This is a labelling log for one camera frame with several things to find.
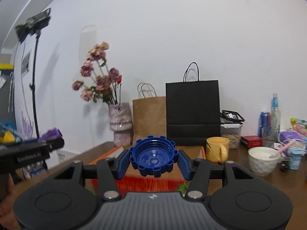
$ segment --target red box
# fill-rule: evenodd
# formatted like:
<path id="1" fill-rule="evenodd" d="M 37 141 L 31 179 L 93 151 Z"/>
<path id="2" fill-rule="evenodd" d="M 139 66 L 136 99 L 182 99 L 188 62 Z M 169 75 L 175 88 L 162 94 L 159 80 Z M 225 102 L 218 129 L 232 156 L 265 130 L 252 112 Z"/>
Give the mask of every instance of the red box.
<path id="1" fill-rule="evenodd" d="M 257 136 L 242 136 L 241 144 L 247 148 L 262 146 L 262 138 Z"/>

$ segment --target human hand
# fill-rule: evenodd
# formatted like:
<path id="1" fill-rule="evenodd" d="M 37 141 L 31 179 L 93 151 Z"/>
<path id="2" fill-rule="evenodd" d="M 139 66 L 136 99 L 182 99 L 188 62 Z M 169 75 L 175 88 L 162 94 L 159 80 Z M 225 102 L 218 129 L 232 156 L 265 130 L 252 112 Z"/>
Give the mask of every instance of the human hand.
<path id="1" fill-rule="evenodd" d="M 8 230 L 19 229 L 19 224 L 14 216 L 13 205 L 17 198 L 17 194 L 14 191 L 14 182 L 9 176 L 9 182 L 7 184 L 7 196 L 0 202 L 0 225 Z"/>

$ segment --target textured ceramic bowl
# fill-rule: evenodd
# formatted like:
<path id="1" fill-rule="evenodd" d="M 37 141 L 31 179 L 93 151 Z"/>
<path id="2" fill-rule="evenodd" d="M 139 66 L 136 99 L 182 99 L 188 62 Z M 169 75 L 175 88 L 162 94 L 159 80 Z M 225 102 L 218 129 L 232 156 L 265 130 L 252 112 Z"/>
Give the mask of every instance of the textured ceramic bowl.
<path id="1" fill-rule="evenodd" d="M 267 176 L 276 168 L 280 154 L 275 158 L 269 155 L 277 153 L 277 150 L 267 147 L 253 147 L 248 150 L 248 160 L 251 170 L 258 176 Z"/>

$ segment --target vase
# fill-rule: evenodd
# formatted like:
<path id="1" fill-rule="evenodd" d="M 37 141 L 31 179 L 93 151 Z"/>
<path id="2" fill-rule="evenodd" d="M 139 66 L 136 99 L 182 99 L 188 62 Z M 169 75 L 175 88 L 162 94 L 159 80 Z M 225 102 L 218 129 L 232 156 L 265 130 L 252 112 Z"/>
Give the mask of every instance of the vase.
<path id="1" fill-rule="evenodd" d="M 114 131 L 115 145 L 131 143 L 132 115 L 129 103 L 109 104 L 110 130 Z"/>

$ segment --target soda can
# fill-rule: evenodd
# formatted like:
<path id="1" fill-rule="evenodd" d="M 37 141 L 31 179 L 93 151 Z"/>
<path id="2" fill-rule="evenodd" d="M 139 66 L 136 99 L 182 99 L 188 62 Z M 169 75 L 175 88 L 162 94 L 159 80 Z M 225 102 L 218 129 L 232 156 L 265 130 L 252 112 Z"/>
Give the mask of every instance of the soda can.
<path id="1" fill-rule="evenodd" d="M 271 127 L 271 116 L 269 112 L 261 112 L 258 124 L 258 136 L 262 137 L 262 129 L 266 132 Z"/>

